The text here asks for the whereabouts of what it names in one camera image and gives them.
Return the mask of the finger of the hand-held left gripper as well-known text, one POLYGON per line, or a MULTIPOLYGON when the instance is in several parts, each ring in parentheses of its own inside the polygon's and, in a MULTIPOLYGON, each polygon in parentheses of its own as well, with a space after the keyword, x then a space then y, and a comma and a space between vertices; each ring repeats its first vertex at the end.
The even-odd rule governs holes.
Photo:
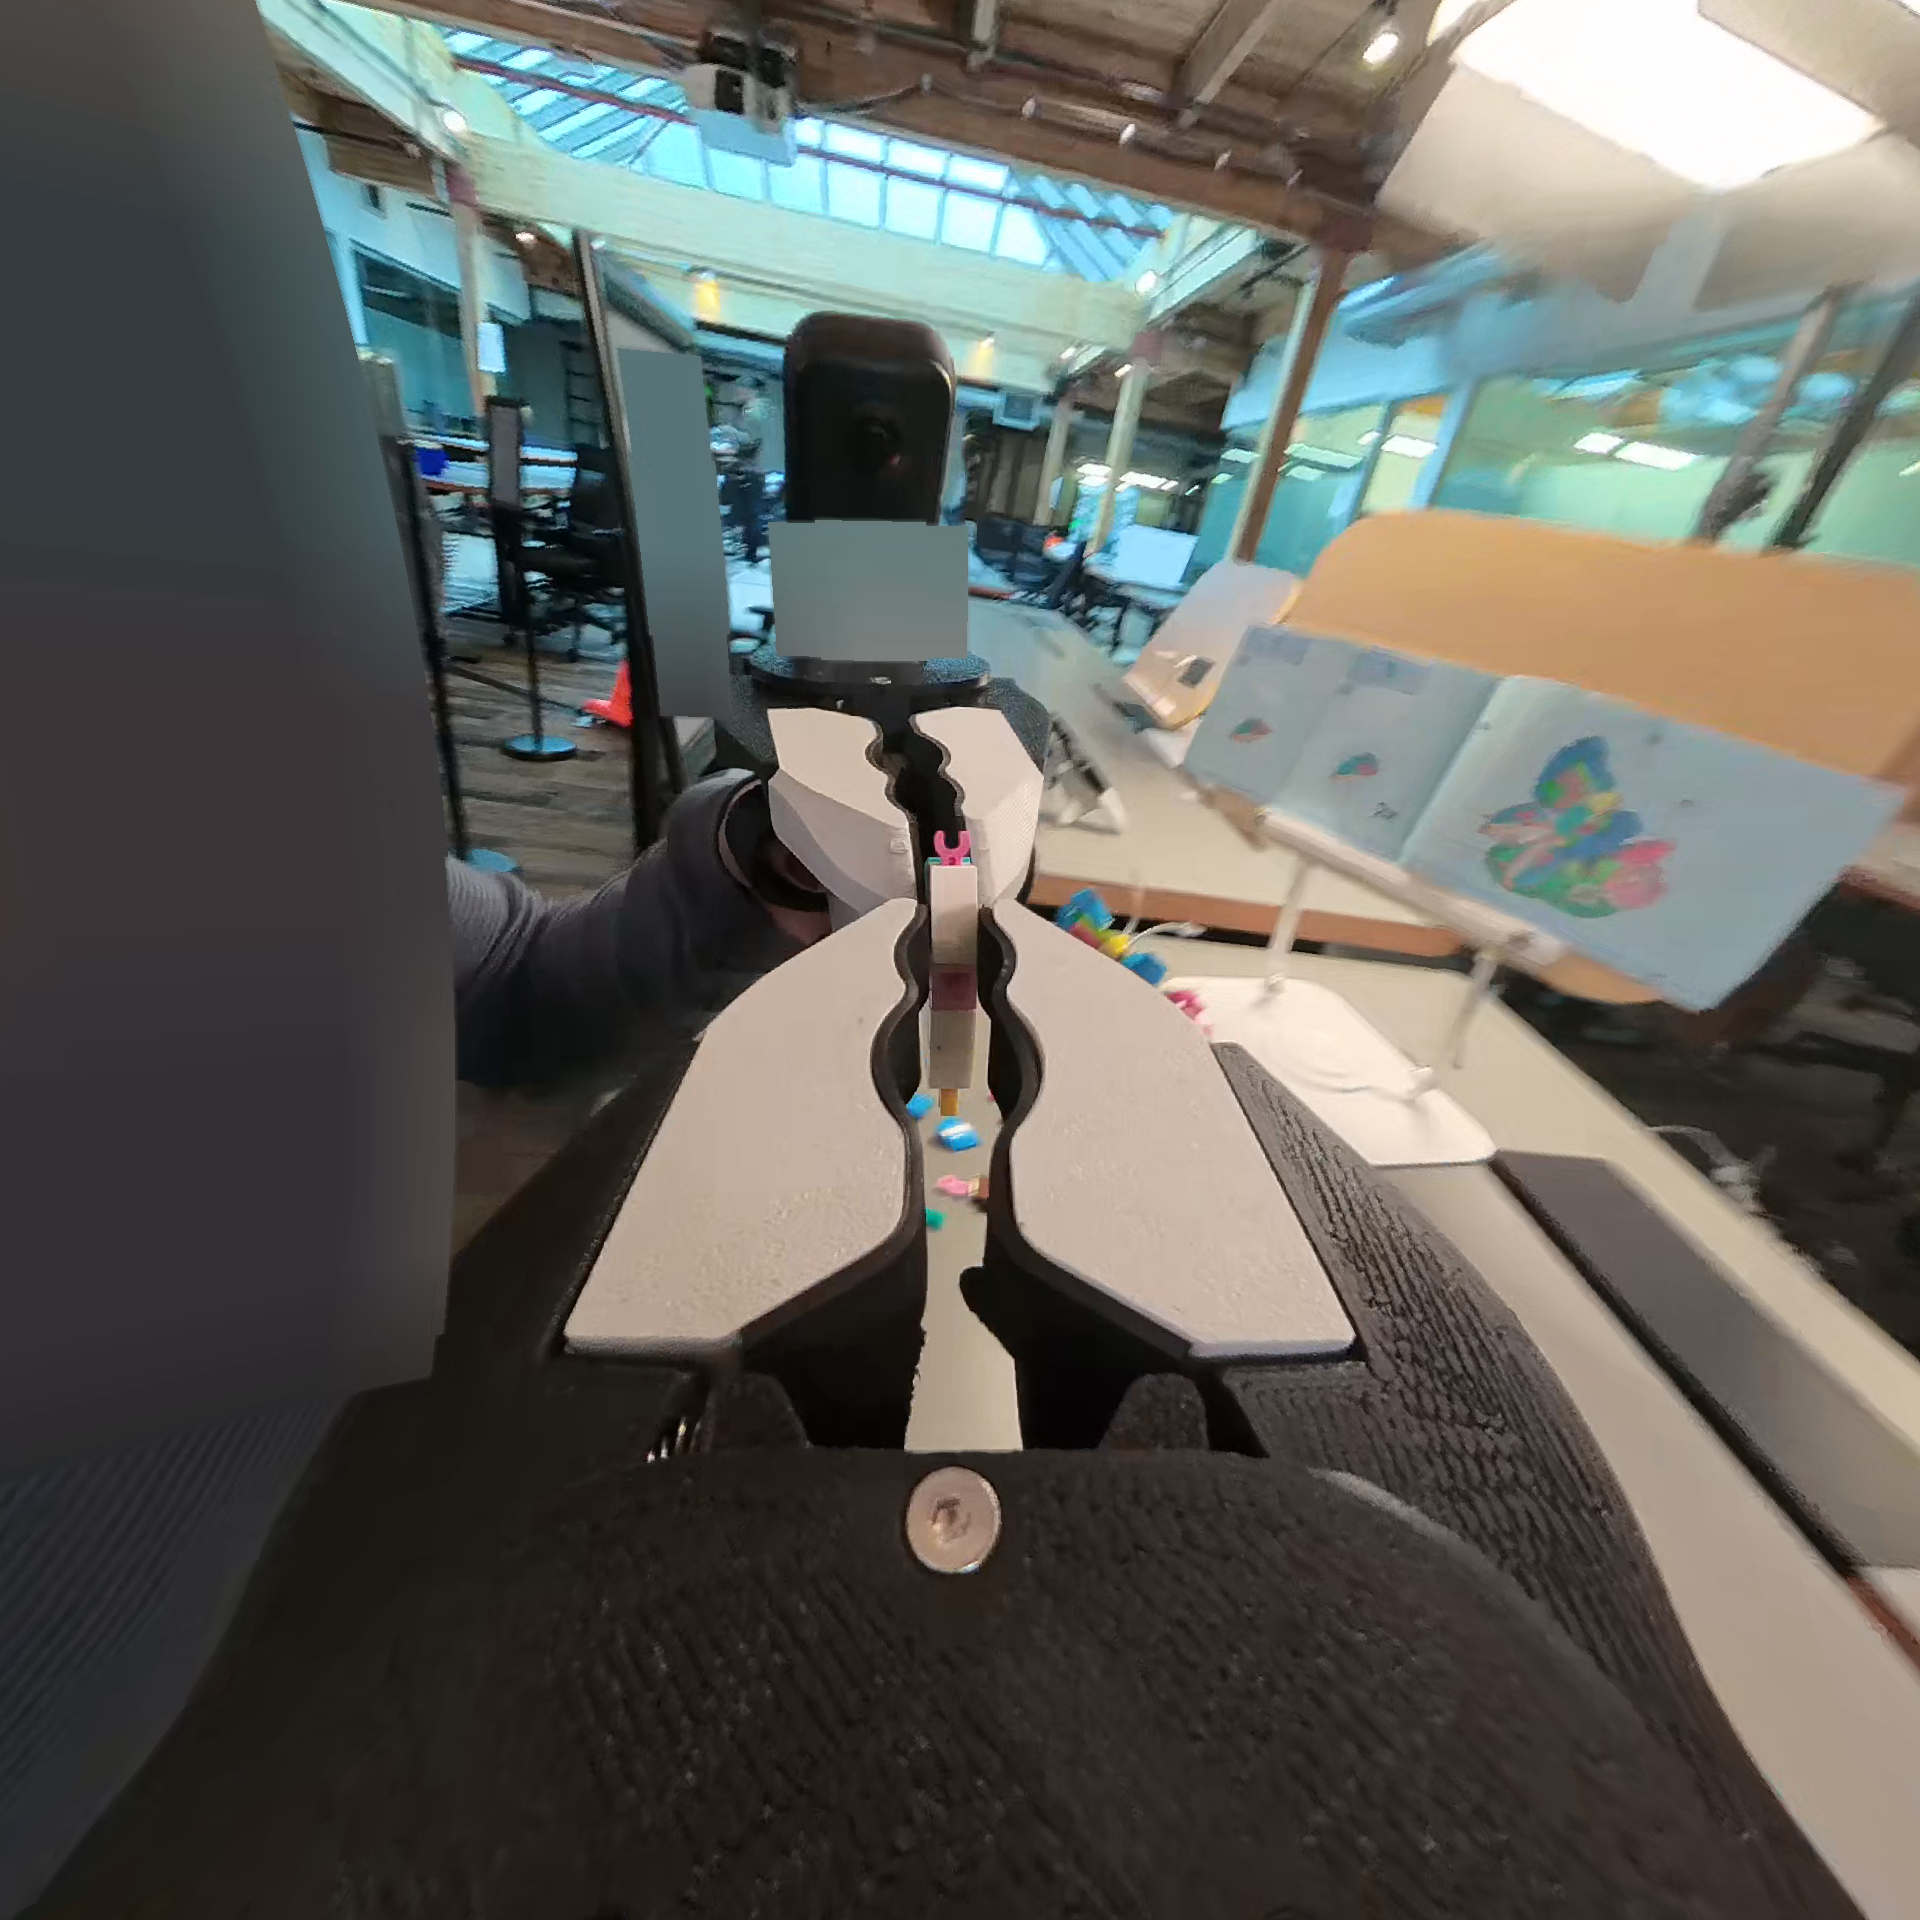
POLYGON ((829 708, 773 708, 774 836, 823 888, 833 922, 913 897, 913 830, 879 766, 872 721, 829 708))
POLYGON ((933 746, 937 777, 954 803, 980 907, 1014 901, 1033 869, 1042 766, 992 707, 925 708, 917 714, 917 733, 933 746))

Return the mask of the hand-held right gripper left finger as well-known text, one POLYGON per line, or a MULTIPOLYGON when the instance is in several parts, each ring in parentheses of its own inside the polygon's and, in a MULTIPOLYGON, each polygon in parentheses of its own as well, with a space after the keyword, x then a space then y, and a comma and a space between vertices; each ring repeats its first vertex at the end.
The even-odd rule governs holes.
POLYGON ((888 1044, 919 1009, 892 901, 700 1037, 593 1254, 572 1355, 708 1363, 872 1280, 919 1238, 920 1149, 888 1044))

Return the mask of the white and pink lego assembly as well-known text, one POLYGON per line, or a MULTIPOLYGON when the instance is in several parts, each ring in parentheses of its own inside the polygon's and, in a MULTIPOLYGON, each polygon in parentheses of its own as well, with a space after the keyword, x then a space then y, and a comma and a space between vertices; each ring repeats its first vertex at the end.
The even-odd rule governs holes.
POLYGON ((978 869, 966 827, 933 835, 925 865, 927 1001, 925 1084, 952 1121, 976 1080, 978 869))

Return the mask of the person's left forearm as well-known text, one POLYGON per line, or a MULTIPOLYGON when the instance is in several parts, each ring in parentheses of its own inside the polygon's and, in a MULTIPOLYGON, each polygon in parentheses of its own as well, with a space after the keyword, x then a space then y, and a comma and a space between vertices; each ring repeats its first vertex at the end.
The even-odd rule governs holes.
POLYGON ((718 865, 653 853, 596 893, 553 904, 442 860, 452 1067, 478 1088, 542 1088, 692 1037, 718 1009, 737 932, 718 865))

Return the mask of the pile of loose lego pieces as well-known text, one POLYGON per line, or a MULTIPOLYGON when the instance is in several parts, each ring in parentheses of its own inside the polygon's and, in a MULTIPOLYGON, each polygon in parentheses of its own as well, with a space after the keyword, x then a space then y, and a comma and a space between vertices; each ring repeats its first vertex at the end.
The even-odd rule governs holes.
MULTIPOLYGON (((1101 954, 1117 970, 1142 980, 1165 1005, 1176 1009, 1204 1037, 1213 1037, 1213 1017, 1202 989, 1181 988, 1172 979, 1172 968, 1160 954, 1160 947, 1176 949, 1198 944, 1208 937, 1210 929, 1198 918, 1153 918, 1140 909, 1142 897, 1134 893, 1134 912, 1119 912, 1117 905, 1096 888, 1081 884, 1058 904, 1033 905, 1024 898, 1014 909, 1031 922, 1045 922, 1056 931, 1076 939, 1081 947, 1101 954)), ((937 1113, 937 1100, 927 1090, 925 1067, 920 1070, 919 1090, 904 1101, 908 1115, 919 1125, 922 1142, 933 1153, 934 1170, 927 1174, 927 1211, 925 1224, 937 1233, 962 1205, 982 1211, 992 1187, 990 1157, 992 1139, 999 1132, 999 1117, 1016 1094, 999 1094, 992 1088, 992 1048, 993 1026, 990 1009, 990 988, 997 976, 997 958, 988 947, 978 949, 978 1009, 976 1009, 976 1080, 962 1092, 960 1113, 943 1121, 937 1113)), ((920 1022, 920 1042, 925 1044, 925 1020, 920 1022)))

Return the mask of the lego instruction booklet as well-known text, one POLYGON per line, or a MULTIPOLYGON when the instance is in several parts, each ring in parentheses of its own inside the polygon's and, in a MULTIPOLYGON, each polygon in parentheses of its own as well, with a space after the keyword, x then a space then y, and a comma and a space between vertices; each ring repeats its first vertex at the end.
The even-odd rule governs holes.
POLYGON ((1249 628, 1184 771, 1705 1013, 1900 810, 1890 785, 1552 678, 1249 628))

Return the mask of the person's left hand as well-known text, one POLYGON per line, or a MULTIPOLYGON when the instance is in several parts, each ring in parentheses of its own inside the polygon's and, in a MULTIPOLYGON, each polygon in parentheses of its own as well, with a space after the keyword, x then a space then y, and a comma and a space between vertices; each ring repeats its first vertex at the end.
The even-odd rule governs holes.
POLYGON ((758 976, 831 931, 826 891, 781 840, 767 781, 727 771, 665 817, 673 926, 708 972, 758 976))

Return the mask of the pale desk divider panel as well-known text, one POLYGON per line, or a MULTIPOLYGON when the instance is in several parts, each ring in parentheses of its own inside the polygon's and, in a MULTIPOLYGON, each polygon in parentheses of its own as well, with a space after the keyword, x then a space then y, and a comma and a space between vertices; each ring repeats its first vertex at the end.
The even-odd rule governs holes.
POLYGON ((1210 707, 1246 634, 1277 625, 1297 585, 1297 576, 1280 568, 1210 565, 1121 674, 1124 708, 1140 715, 1145 730, 1191 726, 1210 707))

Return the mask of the clear book stand white base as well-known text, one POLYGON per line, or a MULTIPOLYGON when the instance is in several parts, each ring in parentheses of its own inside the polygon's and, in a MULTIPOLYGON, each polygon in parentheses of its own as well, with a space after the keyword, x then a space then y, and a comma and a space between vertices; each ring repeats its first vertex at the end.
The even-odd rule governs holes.
POLYGON ((1446 1090, 1463 1065, 1466 1036, 1498 970, 1548 970, 1570 955, 1562 934, 1536 929, 1488 904, 1430 884, 1327 827, 1256 808, 1262 840, 1294 854, 1280 918, 1266 939, 1264 972, 1193 976, 1199 1026, 1215 1044, 1246 1049, 1286 1092, 1374 1168, 1485 1163, 1495 1142, 1446 1090), (1454 932, 1472 970, 1445 1033, 1440 1062, 1420 1062, 1377 1033, 1336 992, 1297 976, 1292 962, 1316 873, 1334 873, 1454 932))

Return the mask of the black floor stand pole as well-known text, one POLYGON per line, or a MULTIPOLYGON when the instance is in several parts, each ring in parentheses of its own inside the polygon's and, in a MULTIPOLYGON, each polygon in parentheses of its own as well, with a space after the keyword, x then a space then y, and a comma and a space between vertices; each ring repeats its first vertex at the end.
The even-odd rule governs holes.
POLYGON ((625 668, 630 689, 630 825, 638 853, 655 845, 663 835, 666 804, 684 789, 679 736, 663 715, 655 650, 642 596, 638 517, 633 505, 633 459, 625 433, 625 410, 617 380, 617 344, 607 323, 605 283, 600 275, 604 241, 573 227, 572 253, 581 283, 583 332, 607 419, 607 480, 614 500, 614 576, 625 617, 625 668))

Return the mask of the black office chair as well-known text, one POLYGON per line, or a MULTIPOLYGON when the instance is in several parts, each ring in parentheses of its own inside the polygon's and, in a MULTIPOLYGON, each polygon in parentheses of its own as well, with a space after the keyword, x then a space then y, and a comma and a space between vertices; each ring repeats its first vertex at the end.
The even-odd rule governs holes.
POLYGON ((577 466, 564 505, 529 523, 520 578, 535 593, 535 636, 564 636, 568 662, 581 661, 586 628, 605 628, 600 614, 623 634, 621 518, 605 470, 577 466))

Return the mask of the black table inset panel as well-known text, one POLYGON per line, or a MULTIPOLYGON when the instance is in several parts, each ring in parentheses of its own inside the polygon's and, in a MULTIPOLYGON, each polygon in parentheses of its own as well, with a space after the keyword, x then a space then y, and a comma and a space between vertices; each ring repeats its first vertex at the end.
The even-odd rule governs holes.
POLYGON ((1917 1571, 1914 1443, 1601 1160, 1497 1154, 1497 1179, 1761 1492, 1838 1568, 1917 1571))

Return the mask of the wooden desk divider panel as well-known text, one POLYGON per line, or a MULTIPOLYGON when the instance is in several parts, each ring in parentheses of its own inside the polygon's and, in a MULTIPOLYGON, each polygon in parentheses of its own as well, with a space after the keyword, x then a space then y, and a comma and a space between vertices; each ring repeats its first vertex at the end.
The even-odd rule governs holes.
POLYGON ((1906 568, 1390 513, 1326 547, 1286 622, 1742 736, 1894 785, 1914 817, 1917 576, 1906 568))

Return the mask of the white ceiling projector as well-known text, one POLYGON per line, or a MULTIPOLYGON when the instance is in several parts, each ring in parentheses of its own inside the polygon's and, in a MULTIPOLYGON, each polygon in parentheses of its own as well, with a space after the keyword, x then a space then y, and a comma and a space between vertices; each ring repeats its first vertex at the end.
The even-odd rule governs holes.
POLYGON ((797 66, 790 40, 711 25, 679 73, 687 120, 706 148, 790 168, 800 150, 797 66))

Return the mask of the studio light panel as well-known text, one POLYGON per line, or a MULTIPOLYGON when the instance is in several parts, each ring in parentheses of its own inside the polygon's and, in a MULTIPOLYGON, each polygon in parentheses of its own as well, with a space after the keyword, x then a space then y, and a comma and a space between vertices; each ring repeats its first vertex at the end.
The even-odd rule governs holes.
POLYGON ((1910 282, 1917 5, 1473 5, 1404 88, 1376 212, 1620 305, 1910 282))

